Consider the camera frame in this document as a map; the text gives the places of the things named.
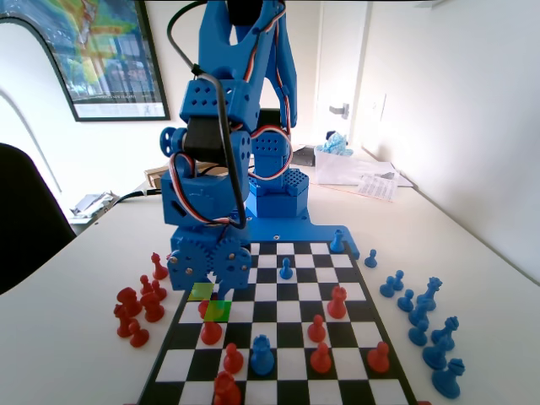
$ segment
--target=wall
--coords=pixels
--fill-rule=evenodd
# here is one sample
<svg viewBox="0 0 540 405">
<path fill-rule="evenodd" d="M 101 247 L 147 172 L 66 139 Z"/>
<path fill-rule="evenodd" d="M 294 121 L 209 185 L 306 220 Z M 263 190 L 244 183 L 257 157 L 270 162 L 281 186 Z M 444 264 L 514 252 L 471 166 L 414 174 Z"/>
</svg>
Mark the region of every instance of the wall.
<svg viewBox="0 0 540 405">
<path fill-rule="evenodd" d="M 370 152 L 535 279 L 539 14 L 535 0 L 374 3 L 356 128 Z M 384 93 L 379 121 L 370 111 Z"/>
<path fill-rule="evenodd" d="M 143 171 L 161 166 L 159 150 L 164 127 L 179 127 L 178 118 L 187 82 L 192 75 L 166 37 L 172 15 L 190 2 L 147 2 L 165 93 L 172 121 L 75 122 L 46 54 L 33 35 L 14 24 L 0 24 L 0 89 L 22 111 L 46 156 L 60 187 L 61 204 L 72 206 L 84 194 L 111 189 L 123 194 L 143 180 Z M 288 3 L 289 40 L 298 73 L 299 123 L 294 140 L 311 134 L 315 97 L 318 2 Z M 204 7 L 191 10 L 176 24 L 173 36 L 192 60 L 197 60 L 198 29 Z M 278 106 L 271 86 L 265 86 L 263 106 Z M 0 142 L 28 137 L 14 121 L 7 103 L 0 103 Z"/>
</svg>

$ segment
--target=red pawn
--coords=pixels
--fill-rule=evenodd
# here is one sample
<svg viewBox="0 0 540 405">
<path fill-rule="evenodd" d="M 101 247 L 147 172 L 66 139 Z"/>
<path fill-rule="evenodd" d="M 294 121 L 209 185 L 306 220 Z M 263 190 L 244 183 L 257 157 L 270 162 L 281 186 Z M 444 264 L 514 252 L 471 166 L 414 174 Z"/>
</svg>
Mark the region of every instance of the red pawn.
<svg viewBox="0 0 540 405">
<path fill-rule="evenodd" d="M 127 316 L 136 316 L 143 309 L 141 303 L 137 300 L 137 292 L 130 287 L 126 287 L 120 291 L 116 296 L 116 299 L 126 308 Z"/>
<path fill-rule="evenodd" d="M 335 286 L 332 290 L 332 301 L 328 303 L 328 314 L 332 318 L 341 319 L 347 313 L 345 308 L 345 299 L 347 298 L 347 290 L 343 287 Z"/>
<path fill-rule="evenodd" d="M 158 295 L 152 291 L 151 293 L 143 295 L 141 298 L 141 304 L 143 304 L 146 313 L 144 314 L 144 319 L 148 322 L 157 322 L 165 313 L 165 309 L 159 303 Z"/>
<path fill-rule="evenodd" d="M 307 328 L 307 334 L 315 343 L 319 343 L 324 340 L 325 336 L 327 335 L 327 331 L 322 325 L 322 316 L 315 315 L 313 318 L 313 323 Z"/>
<path fill-rule="evenodd" d="M 138 324 L 136 319 L 133 319 L 129 324 L 129 332 L 133 334 L 132 338 L 129 339 L 129 344 L 134 348 L 140 348 L 143 346 L 150 337 L 149 331 L 146 329 L 141 329 L 141 326 Z"/>
<path fill-rule="evenodd" d="M 384 342 L 379 342 L 377 348 L 368 352 L 368 365 L 377 373 L 386 373 L 390 368 L 388 360 L 388 345 Z"/>
<path fill-rule="evenodd" d="M 155 270 L 152 275 L 156 280 L 163 280 L 169 275 L 169 270 L 167 270 L 167 267 L 161 266 L 161 263 L 159 262 L 159 255 L 157 253 L 152 253 L 151 260 L 152 263 L 155 265 Z"/>
<path fill-rule="evenodd" d="M 238 350 L 234 343 L 229 343 L 225 349 L 227 355 L 223 360 L 223 367 L 230 374 L 236 374 L 244 364 L 244 356 Z"/>
<path fill-rule="evenodd" d="M 163 299 L 167 296 L 167 290 L 159 286 L 158 280 L 154 280 L 152 282 L 152 290 L 156 293 L 160 301 L 163 301 Z"/>
<path fill-rule="evenodd" d="M 213 405 L 240 405 L 242 395 L 235 384 L 235 378 L 227 371 L 221 371 L 213 381 Z"/>
<path fill-rule="evenodd" d="M 327 373 L 330 370 L 332 359 L 330 359 L 330 354 L 328 354 L 326 343 L 319 343 L 317 350 L 311 354 L 310 364 L 313 370 L 320 374 Z"/>
</svg>

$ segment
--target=black chair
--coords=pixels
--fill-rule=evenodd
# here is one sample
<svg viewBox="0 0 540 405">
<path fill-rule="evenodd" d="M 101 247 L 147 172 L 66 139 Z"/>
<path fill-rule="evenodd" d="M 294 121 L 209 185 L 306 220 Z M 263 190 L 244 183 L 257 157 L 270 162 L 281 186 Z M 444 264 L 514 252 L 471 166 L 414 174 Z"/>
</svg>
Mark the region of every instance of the black chair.
<svg viewBox="0 0 540 405">
<path fill-rule="evenodd" d="M 0 143 L 0 294 L 75 238 L 32 159 Z"/>
</svg>

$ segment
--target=blue chess piece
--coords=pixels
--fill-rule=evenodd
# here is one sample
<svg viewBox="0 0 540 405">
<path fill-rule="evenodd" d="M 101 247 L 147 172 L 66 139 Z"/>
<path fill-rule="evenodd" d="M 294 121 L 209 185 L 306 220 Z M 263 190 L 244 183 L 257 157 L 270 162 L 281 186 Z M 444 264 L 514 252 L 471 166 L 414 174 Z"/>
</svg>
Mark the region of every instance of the blue chess piece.
<svg viewBox="0 0 540 405">
<path fill-rule="evenodd" d="M 459 327 L 457 316 L 451 316 L 450 318 L 446 318 L 445 327 L 440 329 L 439 331 L 433 331 L 431 333 L 431 341 L 437 344 L 440 338 L 446 336 L 448 338 L 448 350 L 452 350 L 456 346 L 456 344 L 454 343 L 454 339 L 452 339 L 452 332 L 456 331 L 457 327 Z"/>
<path fill-rule="evenodd" d="M 397 306 L 399 307 L 399 309 L 405 312 L 412 311 L 414 307 L 412 302 L 413 296 L 414 291 L 412 291 L 411 289 L 406 289 L 405 296 L 397 299 Z"/>
<path fill-rule="evenodd" d="M 270 340 L 266 335 L 259 335 L 253 340 L 251 368 L 257 375 L 267 375 L 272 371 L 275 359 L 270 351 Z"/>
<path fill-rule="evenodd" d="M 425 336 L 425 331 L 428 330 L 428 322 L 422 320 L 418 322 L 416 327 L 411 327 L 408 331 L 408 338 L 417 346 L 424 346 L 428 342 L 428 337 Z"/>
<path fill-rule="evenodd" d="M 393 284 L 394 284 L 394 277 L 388 276 L 386 278 L 386 284 L 382 284 L 381 287 L 379 288 L 379 291 L 385 297 L 391 298 L 394 296 L 394 289 L 392 288 Z"/>
<path fill-rule="evenodd" d="M 330 250 L 332 253 L 341 253 L 345 250 L 345 245 L 342 242 L 343 232 L 337 229 L 334 233 L 334 240 L 330 243 Z"/>
<path fill-rule="evenodd" d="M 364 264 L 366 267 L 369 267 L 369 268 L 377 267 L 377 260 L 375 260 L 376 255 L 377 255 L 377 251 L 375 249 L 371 249 L 369 257 L 366 257 L 364 260 Z"/>
<path fill-rule="evenodd" d="M 422 350 L 422 358 L 433 370 L 443 370 L 446 367 L 446 351 L 448 350 L 448 337 L 443 336 L 435 346 Z"/>
<path fill-rule="evenodd" d="M 463 375 L 465 365 L 461 359 L 452 359 L 448 362 L 448 370 L 437 370 L 431 376 L 435 389 L 444 397 L 455 399 L 459 397 L 460 389 L 456 378 Z"/>
<path fill-rule="evenodd" d="M 403 289 L 403 281 L 402 281 L 403 274 L 404 272 L 402 270 L 396 271 L 394 285 L 392 286 L 396 291 L 401 291 Z"/>
<path fill-rule="evenodd" d="M 293 270 L 290 268 L 290 260 L 287 257 L 283 260 L 283 266 L 281 267 L 281 270 L 279 270 L 279 277 L 284 280 L 293 277 Z"/>
</svg>

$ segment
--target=white table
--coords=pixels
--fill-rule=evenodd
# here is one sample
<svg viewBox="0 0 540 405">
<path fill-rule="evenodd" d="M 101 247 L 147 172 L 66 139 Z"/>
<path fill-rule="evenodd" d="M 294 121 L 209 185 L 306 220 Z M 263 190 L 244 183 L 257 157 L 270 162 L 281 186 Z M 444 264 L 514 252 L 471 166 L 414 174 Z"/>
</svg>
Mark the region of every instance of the white table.
<svg viewBox="0 0 540 405">
<path fill-rule="evenodd" d="M 426 290 L 430 276 L 444 282 L 437 309 L 429 313 L 429 332 L 448 316 L 459 317 L 448 359 L 463 358 L 466 372 L 453 403 L 538 404 L 537 286 L 411 188 L 400 188 L 392 203 L 311 185 L 309 208 L 315 224 L 351 230 L 362 254 L 360 269 L 418 400 L 451 403 L 432 387 L 421 349 L 408 341 L 410 324 L 397 297 L 378 292 L 397 269 L 416 294 Z M 164 320 L 148 328 L 150 341 L 141 349 L 116 335 L 112 311 L 120 289 L 138 289 L 139 277 L 151 273 L 153 251 L 165 259 L 173 230 L 163 223 L 160 197 L 134 198 L 0 296 L 1 404 L 137 401 L 183 293 L 170 292 Z M 32 243 L 40 242 L 29 240 L 29 254 Z M 372 248 L 376 269 L 363 264 Z M 162 284 L 170 291 L 168 281 Z"/>
</svg>

